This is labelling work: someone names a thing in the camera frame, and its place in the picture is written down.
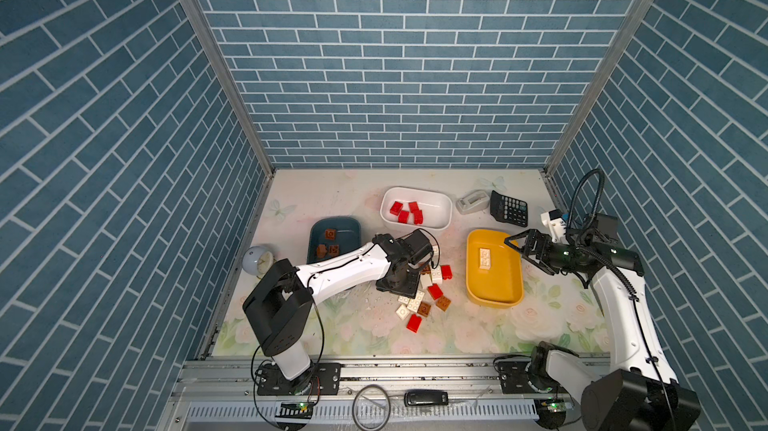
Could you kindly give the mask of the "red lego brick pair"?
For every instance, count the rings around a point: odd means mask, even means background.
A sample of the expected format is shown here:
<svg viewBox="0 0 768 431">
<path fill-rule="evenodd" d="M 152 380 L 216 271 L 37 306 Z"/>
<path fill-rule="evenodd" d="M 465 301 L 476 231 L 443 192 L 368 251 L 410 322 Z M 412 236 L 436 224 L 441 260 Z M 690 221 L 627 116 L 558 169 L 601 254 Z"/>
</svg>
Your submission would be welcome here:
<svg viewBox="0 0 768 431">
<path fill-rule="evenodd" d="M 411 217 L 415 225 L 422 225 L 424 222 L 424 214 L 417 201 L 411 201 L 408 203 Z"/>
</svg>

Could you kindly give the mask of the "cream long lego brick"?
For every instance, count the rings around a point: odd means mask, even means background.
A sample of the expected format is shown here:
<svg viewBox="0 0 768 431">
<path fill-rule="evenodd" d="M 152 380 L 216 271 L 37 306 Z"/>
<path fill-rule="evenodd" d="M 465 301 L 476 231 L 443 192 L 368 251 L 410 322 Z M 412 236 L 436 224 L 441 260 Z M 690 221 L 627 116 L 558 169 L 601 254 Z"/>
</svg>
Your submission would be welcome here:
<svg viewBox="0 0 768 431">
<path fill-rule="evenodd" d="M 491 251 L 487 248 L 479 249 L 479 268 L 489 270 L 491 268 Z"/>
</svg>

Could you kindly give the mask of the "cream lego plate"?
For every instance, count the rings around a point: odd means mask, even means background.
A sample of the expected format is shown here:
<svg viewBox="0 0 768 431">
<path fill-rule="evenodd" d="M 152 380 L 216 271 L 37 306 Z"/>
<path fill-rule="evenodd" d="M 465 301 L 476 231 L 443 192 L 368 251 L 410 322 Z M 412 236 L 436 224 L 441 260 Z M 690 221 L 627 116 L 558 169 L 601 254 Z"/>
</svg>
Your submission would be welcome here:
<svg viewBox="0 0 768 431">
<path fill-rule="evenodd" d="M 423 301 L 425 293 L 423 291 L 417 291 L 414 298 L 408 298 L 406 296 L 399 296 L 398 301 L 404 305 L 410 312 L 416 313 Z"/>
</svg>

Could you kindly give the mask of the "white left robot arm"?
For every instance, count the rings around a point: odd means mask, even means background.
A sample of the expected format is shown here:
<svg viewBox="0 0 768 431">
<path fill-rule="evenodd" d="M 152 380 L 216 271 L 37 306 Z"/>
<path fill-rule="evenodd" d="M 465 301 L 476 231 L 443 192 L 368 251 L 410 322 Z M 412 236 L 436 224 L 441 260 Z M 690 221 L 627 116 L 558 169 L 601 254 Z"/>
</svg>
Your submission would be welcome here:
<svg viewBox="0 0 768 431">
<path fill-rule="evenodd" d="M 415 298 L 425 265 L 439 266 L 437 239 L 417 228 L 395 238 L 377 234 L 371 242 L 326 261 L 293 265 L 275 262 L 242 304 L 264 356 L 282 376 L 295 381 L 311 375 L 315 363 L 300 338 L 318 305 L 355 286 L 373 282 L 380 292 Z"/>
</svg>

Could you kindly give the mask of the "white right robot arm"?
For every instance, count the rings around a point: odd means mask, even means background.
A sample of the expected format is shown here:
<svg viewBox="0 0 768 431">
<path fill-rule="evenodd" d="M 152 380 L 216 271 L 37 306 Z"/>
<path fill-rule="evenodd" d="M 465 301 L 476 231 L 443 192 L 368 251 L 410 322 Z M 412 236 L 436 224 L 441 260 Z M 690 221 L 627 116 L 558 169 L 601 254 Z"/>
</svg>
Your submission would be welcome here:
<svg viewBox="0 0 768 431">
<path fill-rule="evenodd" d="M 701 413 L 697 394 L 680 384 L 664 355 L 647 304 L 638 253 L 618 241 L 618 220 L 597 213 L 574 227 L 545 216 L 549 229 L 505 238 L 520 257 L 548 275 L 573 274 L 591 291 L 610 340 L 609 370 L 598 375 L 577 353 L 545 341 L 526 372 L 539 392 L 567 392 L 587 430 L 688 430 Z"/>
</svg>

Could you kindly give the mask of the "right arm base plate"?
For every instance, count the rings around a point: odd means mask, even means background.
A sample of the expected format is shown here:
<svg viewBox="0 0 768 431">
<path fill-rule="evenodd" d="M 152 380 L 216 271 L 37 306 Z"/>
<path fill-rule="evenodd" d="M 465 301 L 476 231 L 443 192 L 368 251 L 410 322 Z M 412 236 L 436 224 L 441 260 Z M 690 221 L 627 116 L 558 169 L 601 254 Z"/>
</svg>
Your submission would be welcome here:
<svg viewBox="0 0 768 431">
<path fill-rule="evenodd" d="M 502 356 L 493 361 L 493 368 L 498 376 L 501 391 L 505 395 L 538 394 L 528 375 L 530 359 L 523 356 Z"/>
</svg>

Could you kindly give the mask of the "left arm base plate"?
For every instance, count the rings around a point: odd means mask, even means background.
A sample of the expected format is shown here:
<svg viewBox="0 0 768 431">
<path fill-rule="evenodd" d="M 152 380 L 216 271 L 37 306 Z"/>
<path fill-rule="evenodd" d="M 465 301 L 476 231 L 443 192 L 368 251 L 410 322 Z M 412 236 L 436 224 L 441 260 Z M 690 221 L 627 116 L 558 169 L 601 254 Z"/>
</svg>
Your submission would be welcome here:
<svg viewBox="0 0 768 431">
<path fill-rule="evenodd" d="M 342 366 L 337 362 L 321 362 L 311 366 L 299 377 L 288 380 L 278 366 L 262 362 L 255 370 L 256 390 L 259 396 L 298 396 L 338 394 Z"/>
</svg>

